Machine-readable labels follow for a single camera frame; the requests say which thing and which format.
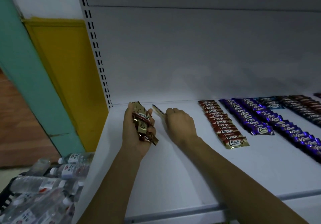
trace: white shelf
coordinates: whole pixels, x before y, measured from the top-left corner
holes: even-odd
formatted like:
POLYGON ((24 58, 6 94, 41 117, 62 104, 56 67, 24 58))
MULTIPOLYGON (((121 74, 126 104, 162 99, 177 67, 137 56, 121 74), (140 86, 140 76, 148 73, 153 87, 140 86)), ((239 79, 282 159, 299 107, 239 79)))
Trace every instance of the white shelf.
MULTIPOLYGON (((164 111, 168 107, 186 111, 194 118, 198 135, 209 146, 284 200, 303 218, 312 221, 311 223, 321 218, 319 212, 311 215, 311 208, 321 208, 321 197, 317 196, 321 194, 321 165, 282 136, 277 133, 275 136, 252 136, 229 115, 247 137, 250 146, 227 150, 216 137, 197 101, 155 104, 164 111)), ((151 108, 152 103, 143 105, 151 108)), ((89 204, 120 149, 125 109, 126 105, 116 105, 109 112, 77 206, 74 223, 89 204)), ((321 137, 319 127, 290 110, 280 109, 275 112, 315 137, 321 137)), ((197 223, 203 224, 224 221, 226 217, 223 213, 223 202, 218 193, 210 190, 195 166, 170 141, 161 119, 157 115, 154 115, 154 119, 159 143, 157 146, 151 146, 141 162, 128 203, 126 220, 134 220, 135 223, 156 223, 153 220, 162 219, 157 223, 167 223, 170 220, 170 223, 175 223, 175 220, 189 223, 200 218, 197 223)))

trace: wooden floor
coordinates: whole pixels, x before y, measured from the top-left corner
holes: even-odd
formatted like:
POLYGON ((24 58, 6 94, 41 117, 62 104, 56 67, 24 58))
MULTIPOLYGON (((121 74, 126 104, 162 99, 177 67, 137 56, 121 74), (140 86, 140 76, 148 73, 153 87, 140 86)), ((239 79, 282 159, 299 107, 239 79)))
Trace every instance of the wooden floor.
POLYGON ((0 167, 60 157, 21 94, 0 70, 0 167))

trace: left hand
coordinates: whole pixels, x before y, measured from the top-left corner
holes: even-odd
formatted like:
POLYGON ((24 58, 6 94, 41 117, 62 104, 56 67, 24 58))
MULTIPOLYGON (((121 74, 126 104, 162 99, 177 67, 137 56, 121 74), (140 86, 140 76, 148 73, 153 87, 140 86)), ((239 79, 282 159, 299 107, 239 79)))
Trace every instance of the left hand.
MULTIPOLYGON (((128 104, 128 108, 125 111, 124 122, 123 122, 123 144, 122 149, 129 150, 131 154, 136 154, 140 159, 142 159, 150 148, 150 142, 140 141, 138 137, 137 130, 133 123, 132 112, 134 111, 134 105, 132 103, 128 104)), ((149 109, 148 113, 151 115, 153 109, 149 109)), ((154 126, 155 120, 150 117, 150 122, 154 126)), ((156 134, 156 129, 149 127, 148 132, 156 134)))

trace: teal wall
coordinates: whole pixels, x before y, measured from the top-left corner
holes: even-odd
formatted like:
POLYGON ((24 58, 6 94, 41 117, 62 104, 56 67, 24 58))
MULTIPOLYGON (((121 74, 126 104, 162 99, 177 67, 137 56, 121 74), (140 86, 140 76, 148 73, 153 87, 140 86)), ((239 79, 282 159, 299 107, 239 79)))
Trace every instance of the teal wall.
POLYGON ((62 156, 84 152, 12 0, 0 0, 0 67, 62 156))

